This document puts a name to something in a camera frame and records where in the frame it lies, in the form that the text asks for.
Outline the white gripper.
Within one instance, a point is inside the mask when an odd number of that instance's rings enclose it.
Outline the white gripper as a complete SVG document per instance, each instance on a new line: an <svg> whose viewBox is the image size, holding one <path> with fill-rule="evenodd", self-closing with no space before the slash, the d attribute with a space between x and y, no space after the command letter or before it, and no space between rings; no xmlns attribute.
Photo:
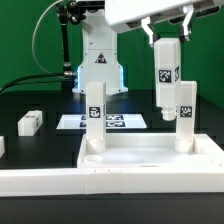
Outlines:
<svg viewBox="0 0 224 224"><path fill-rule="evenodd" d="M105 0L105 21L117 33L142 27L154 45L153 25L183 18L179 39L189 41L190 23L196 13L208 13L224 6L224 0Z"/></svg>

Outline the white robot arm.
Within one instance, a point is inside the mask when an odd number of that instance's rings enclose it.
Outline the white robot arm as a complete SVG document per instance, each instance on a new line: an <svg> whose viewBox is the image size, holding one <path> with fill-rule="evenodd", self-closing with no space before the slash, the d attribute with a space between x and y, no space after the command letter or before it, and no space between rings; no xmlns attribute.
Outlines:
<svg viewBox="0 0 224 224"><path fill-rule="evenodd" d="M224 0L75 0L72 5L72 20L80 22L83 31L80 89L84 91L90 81L101 81L108 85L109 94L125 91L115 55L117 35L141 28L155 52L157 104L168 107L179 93L180 79L174 70L180 63L166 61L168 54L160 50L162 40L153 26L172 20L181 25L180 37L188 40L191 20L219 11Z"/></svg>

